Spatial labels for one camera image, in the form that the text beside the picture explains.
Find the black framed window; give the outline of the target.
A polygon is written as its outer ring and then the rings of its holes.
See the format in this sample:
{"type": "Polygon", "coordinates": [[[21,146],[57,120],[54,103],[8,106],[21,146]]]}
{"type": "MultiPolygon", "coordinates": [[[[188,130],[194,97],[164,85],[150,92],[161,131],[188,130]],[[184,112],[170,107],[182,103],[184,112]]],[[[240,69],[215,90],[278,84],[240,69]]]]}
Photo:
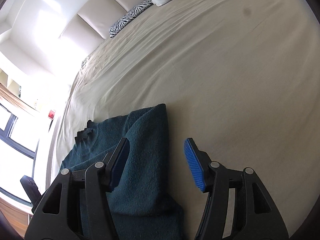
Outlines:
{"type": "Polygon", "coordinates": [[[31,206],[20,179],[32,177],[39,134],[26,116],[16,116],[1,106],[1,193],[31,206]]]}

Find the beige padded headboard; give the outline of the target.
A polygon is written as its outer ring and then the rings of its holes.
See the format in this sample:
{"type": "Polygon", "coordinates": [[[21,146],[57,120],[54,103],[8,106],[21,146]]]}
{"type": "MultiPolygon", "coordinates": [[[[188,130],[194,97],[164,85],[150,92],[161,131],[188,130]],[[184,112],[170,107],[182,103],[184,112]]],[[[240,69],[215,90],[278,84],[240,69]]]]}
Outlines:
{"type": "Polygon", "coordinates": [[[69,22],[62,37],[80,42],[98,42],[108,37],[109,28],[142,0],[88,0],[69,22]]]}

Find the red box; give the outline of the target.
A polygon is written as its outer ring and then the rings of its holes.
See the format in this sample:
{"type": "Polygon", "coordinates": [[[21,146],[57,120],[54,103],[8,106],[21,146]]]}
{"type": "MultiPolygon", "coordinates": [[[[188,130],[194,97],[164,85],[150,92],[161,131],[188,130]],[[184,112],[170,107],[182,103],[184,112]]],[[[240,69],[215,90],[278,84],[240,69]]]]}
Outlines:
{"type": "Polygon", "coordinates": [[[54,115],[55,115],[55,112],[50,111],[48,116],[49,116],[49,118],[54,119],[54,115]]]}

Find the dark teal knit sweater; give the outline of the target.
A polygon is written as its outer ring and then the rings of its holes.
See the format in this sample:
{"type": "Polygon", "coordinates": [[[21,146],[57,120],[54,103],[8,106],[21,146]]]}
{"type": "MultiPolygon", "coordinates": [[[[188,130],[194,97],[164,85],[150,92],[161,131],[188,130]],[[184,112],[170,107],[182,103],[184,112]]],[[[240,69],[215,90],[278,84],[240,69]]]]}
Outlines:
{"type": "Polygon", "coordinates": [[[169,129],[165,104],[139,109],[79,131],[61,168],[79,171],[102,161],[121,138],[130,153],[107,200],[120,239],[184,239],[182,207],[169,193],[169,129]]]}

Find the zebra print pillow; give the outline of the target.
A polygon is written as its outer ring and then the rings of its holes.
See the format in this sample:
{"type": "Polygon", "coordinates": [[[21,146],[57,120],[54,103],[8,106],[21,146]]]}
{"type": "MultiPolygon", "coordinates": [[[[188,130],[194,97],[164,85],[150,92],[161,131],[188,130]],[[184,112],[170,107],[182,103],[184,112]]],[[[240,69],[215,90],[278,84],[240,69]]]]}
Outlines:
{"type": "Polygon", "coordinates": [[[142,3],[135,5],[124,16],[118,19],[109,29],[110,38],[114,38],[124,27],[131,23],[141,13],[151,7],[153,3],[150,0],[143,1],[142,3]]]}

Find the beige bed sheet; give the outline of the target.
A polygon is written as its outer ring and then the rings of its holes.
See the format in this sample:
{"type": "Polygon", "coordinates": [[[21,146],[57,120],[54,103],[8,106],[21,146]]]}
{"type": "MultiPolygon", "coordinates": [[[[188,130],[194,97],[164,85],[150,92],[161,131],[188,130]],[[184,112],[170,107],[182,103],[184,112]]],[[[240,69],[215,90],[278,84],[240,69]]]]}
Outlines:
{"type": "Polygon", "coordinates": [[[103,42],[78,72],[55,155],[88,120],[163,103],[169,190],[193,238],[206,197],[183,153],[192,137],[228,168],[253,168],[289,234],[319,196],[319,22],[305,0],[172,0],[103,42]]]}

